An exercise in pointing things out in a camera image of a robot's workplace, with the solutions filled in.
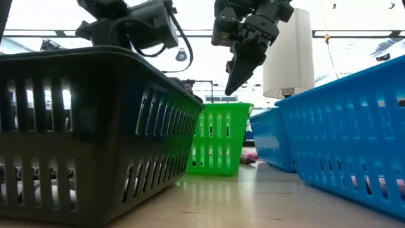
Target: black plastic basket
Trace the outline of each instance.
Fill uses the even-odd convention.
[[[0,56],[0,215],[108,223],[183,176],[202,108],[119,47]]]

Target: floor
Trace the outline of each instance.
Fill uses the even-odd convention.
[[[0,218],[1,228],[66,226]],[[185,176],[108,226],[116,228],[396,228],[405,224],[369,208],[304,185],[258,162],[237,177]]]

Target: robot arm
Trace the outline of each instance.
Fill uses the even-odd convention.
[[[79,37],[93,45],[116,45],[138,53],[141,49],[163,43],[160,52],[178,45],[176,28],[190,51],[189,41],[178,24],[172,0],[149,0],[129,8],[124,0],[77,0],[79,6],[97,21],[77,29]],[[230,47],[234,57],[228,61],[226,95],[231,95],[250,79],[254,69],[263,64],[266,50],[278,36],[277,23],[288,22],[294,9],[291,0],[216,0],[212,45]]]

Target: blue plastic basket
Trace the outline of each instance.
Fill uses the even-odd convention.
[[[405,56],[276,103],[300,178],[405,219]]]
[[[272,108],[255,115],[250,123],[259,158],[286,172],[295,172],[280,109]]]

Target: white lampshade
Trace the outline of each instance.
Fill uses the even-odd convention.
[[[294,94],[315,86],[312,30],[309,13],[296,9],[288,23],[279,22],[276,41],[263,63],[263,96],[282,99],[283,91]]]

